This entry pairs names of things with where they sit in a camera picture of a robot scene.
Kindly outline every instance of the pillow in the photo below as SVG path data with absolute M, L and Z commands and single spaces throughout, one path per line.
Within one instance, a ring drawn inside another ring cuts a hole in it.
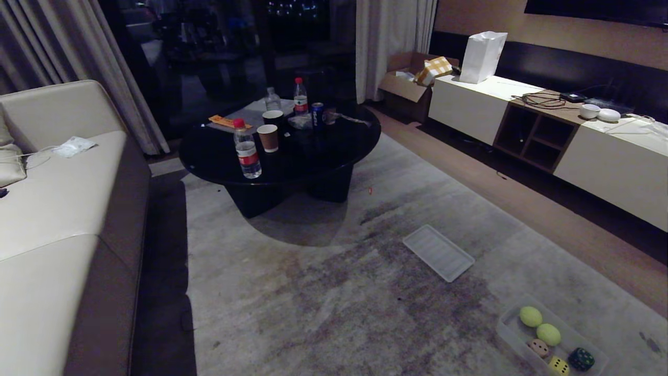
M 21 149 L 14 145 L 14 138 L 5 124 L 5 114 L 0 106 L 0 188 L 25 179 Z

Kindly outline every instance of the gray rug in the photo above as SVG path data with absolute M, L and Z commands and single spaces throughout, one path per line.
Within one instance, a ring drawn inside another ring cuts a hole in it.
M 344 204 L 246 220 L 184 171 L 154 183 L 135 375 L 533 375 L 495 331 L 525 292 L 606 375 L 668 373 L 665 319 L 385 135 Z M 425 223 L 476 259 L 451 284 L 401 242 Z

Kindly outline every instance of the coffee table base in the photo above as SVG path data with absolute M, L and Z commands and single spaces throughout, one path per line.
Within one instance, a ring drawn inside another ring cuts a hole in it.
M 311 197 L 322 201 L 343 203 L 348 199 L 353 166 L 341 170 L 311 183 L 307 192 Z M 285 190 L 281 186 L 262 185 L 226 185 L 225 189 L 232 197 L 241 214 L 246 218 L 256 217 L 283 202 Z

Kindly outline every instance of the bottle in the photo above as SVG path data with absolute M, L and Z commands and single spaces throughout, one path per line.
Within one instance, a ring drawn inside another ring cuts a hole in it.
M 267 105 L 267 111 L 281 109 L 281 97 L 276 94 L 274 88 L 267 88 L 265 104 Z
M 262 167 L 260 166 L 253 135 L 246 129 L 244 119 L 235 119 L 232 123 L 234 124 L 234 145 L 241 165 L 241 172 L 244 173 L 245 177 L 255 179 L 262 175 Z
M 309 99 L 306 95 L 306 87 L 301 77 L 295 78 L 295 115 L 309 113 Z

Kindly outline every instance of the yellow ball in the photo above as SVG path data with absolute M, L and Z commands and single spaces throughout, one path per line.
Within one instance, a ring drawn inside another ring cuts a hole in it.
M 550 324 L 542 324 L 536 329 L 538 339 L 542 339 L 548 346 L 557 346 L 561 342 L 561 333 Z
M 535 328 L 536 326 L 542 324 L 542 314 L 534 307 L 522 307 L 522 309 L 520 309 L 520 320 L 524 323 L 524 325 Z

